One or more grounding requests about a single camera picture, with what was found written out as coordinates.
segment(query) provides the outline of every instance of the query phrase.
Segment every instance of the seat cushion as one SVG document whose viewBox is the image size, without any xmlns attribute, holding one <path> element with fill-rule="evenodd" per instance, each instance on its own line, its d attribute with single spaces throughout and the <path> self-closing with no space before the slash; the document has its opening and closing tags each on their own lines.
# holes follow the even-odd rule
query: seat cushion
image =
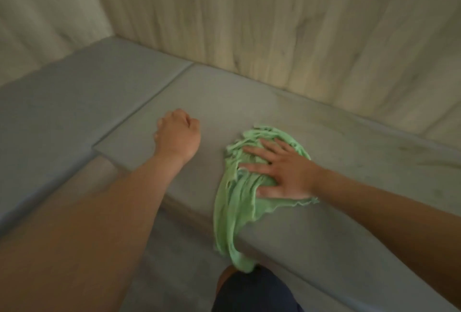
<svg viewBox="0 0 461 312">
<path fill-rule="evenodd" d="M 2 219 L 88 162 L 94 143 L 189 65 L 112 37 L 1 87 Z"/>
<path fill-rule="evenodd" d="M 153 153 L 156 120 L 179 107 L 201 120 L 202 140 L 168 194 L 194 213 L 211 219 L 224 149 L 257 123 L 291 134 L 326 168 L 461 215 L 459 152 L 198 64 L 96 149 L 135 169 Z M 277 209 L 239 237 L 355 310 L 456 311 L 363 227 L 325 203 Z"/>
</svg>

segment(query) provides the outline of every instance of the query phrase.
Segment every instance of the wooden wall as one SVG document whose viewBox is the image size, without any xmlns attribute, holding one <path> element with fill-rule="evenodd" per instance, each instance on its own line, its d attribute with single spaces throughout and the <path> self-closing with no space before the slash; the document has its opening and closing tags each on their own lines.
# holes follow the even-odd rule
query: wooden wall
<svg viewBox="0 0 461 312">
<path fill-rule="evenodd" d="M 99 0 L 0 0 L 0 86 L 112 34 Z"/>
<path fill-rule="evenodd" d="M 461 0 L 102 0 L 116 33 L 461 148 Z"/>
</svg>

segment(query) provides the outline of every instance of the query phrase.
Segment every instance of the green cloth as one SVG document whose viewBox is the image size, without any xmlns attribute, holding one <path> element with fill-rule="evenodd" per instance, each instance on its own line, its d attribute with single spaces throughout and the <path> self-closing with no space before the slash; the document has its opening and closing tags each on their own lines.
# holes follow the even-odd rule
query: green cloth
<svg viewBox="0 0 461 312">
<path fill-rule="evenodd" d="M 267 161 L 242 151 L 243 146 L 262 147 L 259 139 L 278 138 L 292 146 L 300 155 L 310 159 L 304 148 L 289 134 L 269 126 L 255 126 L 243 133 L 243 139 L 227 146 L 225 171 L 216 194 L 213 214 L 214 238 L 222 255 L 230 256 L 234 266 L 251 272 L 256 264 L 234 246 L 234 237 L 248 222 L 258 220 L 264 213 L 273 212 L 279 206 L 295 206 L 318 203 L 317 198 L 304 200 L 262 199 L 256 197 L 259 186 L 275 186 L 275 180 L 267 175 L 250 173 L 239 169 L 239 163 L 267 163 Z"/>
</svg>

